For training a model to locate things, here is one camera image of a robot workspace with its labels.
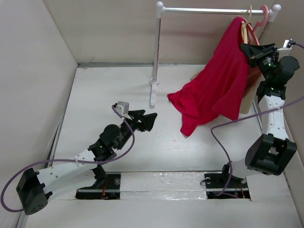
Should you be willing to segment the beige plastic hanger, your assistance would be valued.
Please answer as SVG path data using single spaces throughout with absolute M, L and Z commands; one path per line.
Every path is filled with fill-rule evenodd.
M 253 31 L 253 28 L 251 26 L 251 17 L 252 17 L 252 6 L 249 6 L 249 18 L 242 21 L 241 24 L 241 36 L 243 39 L 243 43 L 245 44 L 251 44 L 251 42 L 254 40 L 255 34 Z

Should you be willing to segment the red t shirt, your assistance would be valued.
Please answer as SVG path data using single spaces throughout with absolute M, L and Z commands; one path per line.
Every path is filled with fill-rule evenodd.
M 167 95 L 182 115 L 180 131 L 186 137 L 220 115 L 238 119 L 248 71 L 240 49 L 243 21 L 242 17 L 234 18 L 204 69 L 181 90 Z

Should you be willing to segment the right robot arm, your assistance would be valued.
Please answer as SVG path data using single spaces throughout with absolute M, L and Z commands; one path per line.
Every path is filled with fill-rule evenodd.
M 297 151 L 285 130 L 283 106 L 286 84 L 300 65 L 292 56 L 279 56 L 276 44 L 242 44 L 251 67 L 258 67 L 264 80 L 256 91 L 262 119 L 262 134 L 248 149 L 244 159 L 229 162 L 219 175 L 220 183 L 230 187 L 236 181 L 258 173 L 279 176 Z

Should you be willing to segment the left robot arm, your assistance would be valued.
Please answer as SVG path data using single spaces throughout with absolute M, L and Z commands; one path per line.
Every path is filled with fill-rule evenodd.
M 52 199 L 83 187 L 85 177 L 95 188 L 107 185 L 108 176 L 102 165 L 118 160 L 114 150 L 121 150 L 129 139 L 135 143 L 135 131 L 151 131 L 157 113 L 129 110 L 127 102 L 117 102 L 112 110 L 122 119 L 120 126 L 105 127 L 97 142 L 72 159 L 56 159 L 55 166 L 35 171 L 29 165 L 19 171 L 16 192 L 26 215 L 42 210 Z

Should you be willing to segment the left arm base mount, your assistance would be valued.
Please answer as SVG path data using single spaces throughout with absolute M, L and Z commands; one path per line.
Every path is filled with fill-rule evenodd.
M 78 200 L 119 200 L 121 173 L 107 173 L 100 165 L 92 171 L 95 175 L 94 184 L 78 189 L 75 198 Z

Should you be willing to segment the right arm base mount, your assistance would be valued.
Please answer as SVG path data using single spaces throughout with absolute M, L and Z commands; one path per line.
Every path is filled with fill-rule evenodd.
M 204 173 L 200 185 L 206 188 L 206 196 L 214 199 L 250 199 L 249 188 L 246 180 L 231 177 L 229 179 L 229 165 L 225 164 L 222 171 Z

